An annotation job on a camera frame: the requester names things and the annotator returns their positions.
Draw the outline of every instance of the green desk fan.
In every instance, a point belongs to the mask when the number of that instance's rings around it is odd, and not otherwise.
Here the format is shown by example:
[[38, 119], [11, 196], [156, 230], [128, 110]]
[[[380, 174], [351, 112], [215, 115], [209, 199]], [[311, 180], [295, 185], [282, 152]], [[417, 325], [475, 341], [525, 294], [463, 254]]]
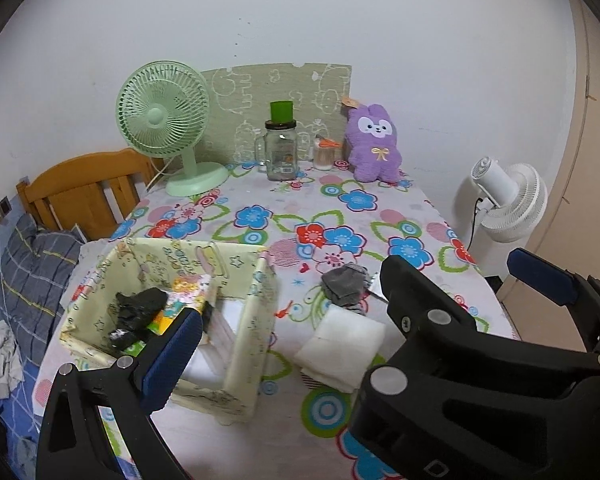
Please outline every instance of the green desk fan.
[[167, 193], [192, 196], [220, 186], [229, 172], [217, 162], [196, 162], [193, 146], [209, 118], [204, 76], [182, 63], [156, 61], [136, 70], [120, 90], [118, 127], [126, 142], [146, 156], [182, 156], [183, 169], [170, 176]]

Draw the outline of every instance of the orange lid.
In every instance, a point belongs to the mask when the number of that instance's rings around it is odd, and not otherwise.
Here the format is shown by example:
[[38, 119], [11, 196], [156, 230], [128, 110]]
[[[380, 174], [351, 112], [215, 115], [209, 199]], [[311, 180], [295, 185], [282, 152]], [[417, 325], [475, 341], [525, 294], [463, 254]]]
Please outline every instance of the orange lid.
[[339, 148], [340, 143], [331, 139], [321, 139], [320, 143], [318, 143], [318, 146], [321, 148]]

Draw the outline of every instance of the jar handle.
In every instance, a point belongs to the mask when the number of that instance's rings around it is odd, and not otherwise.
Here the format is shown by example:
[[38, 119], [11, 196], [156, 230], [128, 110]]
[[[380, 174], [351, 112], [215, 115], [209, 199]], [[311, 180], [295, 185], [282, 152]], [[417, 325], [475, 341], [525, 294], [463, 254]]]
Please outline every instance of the jar handle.
[[265, 150], [264, 136], [256, 137], [253, 143], [253, 152], [258, 163], [258, 171], [267, 171], [267, 153]]

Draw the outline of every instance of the chair backrest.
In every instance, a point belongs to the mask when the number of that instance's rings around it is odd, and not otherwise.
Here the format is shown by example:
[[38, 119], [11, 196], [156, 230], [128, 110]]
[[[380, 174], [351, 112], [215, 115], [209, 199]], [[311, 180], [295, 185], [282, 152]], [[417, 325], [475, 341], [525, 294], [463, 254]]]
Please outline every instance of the chair backrest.
[[148, 184], [157, 172], [149, 158], [126, 148], [71, 158], [46, 170], [31, 184], [19, 183], [17, 189], [24, 209], [38, 224], [52, 230], [78, 224], [90, 239], [97, 240], [111, 236], [118, 225], [103, 183], [109, 183], [126, 218], [139, 201], [132, 179], [136, 173]]

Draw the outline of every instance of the hang tag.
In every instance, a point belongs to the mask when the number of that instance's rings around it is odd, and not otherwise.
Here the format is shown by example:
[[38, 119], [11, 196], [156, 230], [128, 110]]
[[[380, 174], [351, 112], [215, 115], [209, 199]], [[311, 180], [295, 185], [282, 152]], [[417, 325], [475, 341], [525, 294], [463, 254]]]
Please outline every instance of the hang tag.
[[360, 101], [356, 101], [355, 99], [352, 99], [351, 97], [343, 97], [342, 104], [344, 104], [345, 106], [348, 106], [349, 108], [360, 108]]

